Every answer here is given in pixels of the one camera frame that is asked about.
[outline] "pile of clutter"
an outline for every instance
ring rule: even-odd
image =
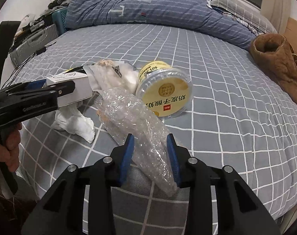
[[[102,60],[48,77],[46,83],[66,80],[75,82],[75,90],[58,98],[53,127],[92,143],[94,123],[78,107],[83,99],[99,94],[95,105],[107,132],[119,145],[132,133],[133,161],[167,195],[173,195],[177,186],[167,155],[169,130],[161,119],[185,110],[192,95],[190,76],[162,61],[150,62],[139,71],[124,61]]]

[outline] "hand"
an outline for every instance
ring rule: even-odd
[[[19,167],[19,143],[22,124],[19,123],[15,130],[6,139],[6,147],[0,145],[0,162],[5,162],[10,172],[15,172]]]

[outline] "wooden panel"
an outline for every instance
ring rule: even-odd
[[[297,54],[297,20],[289,17],[284,36],[290,42],[294,52]]]

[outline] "metal screw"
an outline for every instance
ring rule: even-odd
[[[70,172],[73,172],[77,169],[77,166],[75,166],[74,164],[71,164],[67,167],[67,170]]]
[[[197,163],[197,159],[194,158],[194,157],[191,157],[191,158],[188,159],[188,162],[189,162],[190,164],[196,164],[196,163]]]
[[[112,162],[112,158],[110,156],[107,156],[103,159],[103,162],[105,162],[106,164],[109,164]]]
[[[234,171],[234,169],[233,169],[231,166],[228,166],[228,165],[224,167],[224,170],[225,170],[226,172],[228,172],[228,173],[231,173],[231,172]]]

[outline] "grid-patterned bed sheet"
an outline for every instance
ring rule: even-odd
[[[193,100],[165,124],[207,165],[233,166],[277,218],[297,202],[297,105],[266,77],[245,50],[205,34],[145,25],[104,25],[66,32],[26,64],[18,82],[39,80],[100,59],[138,68],[162,60],[191,76]],[[20,169],[42,197],[69,164],[94,164],[116,146],[99,122],[93,99],[80,107],[96,125],[92,144],[51,128],[54,112],[24,122]],[[214,188],[213,233],[217,233]],[[168,198],[135,166],[112,189],[117,234],[184,234],[189,189]],[[88,233],[88,188],[83,229]]]

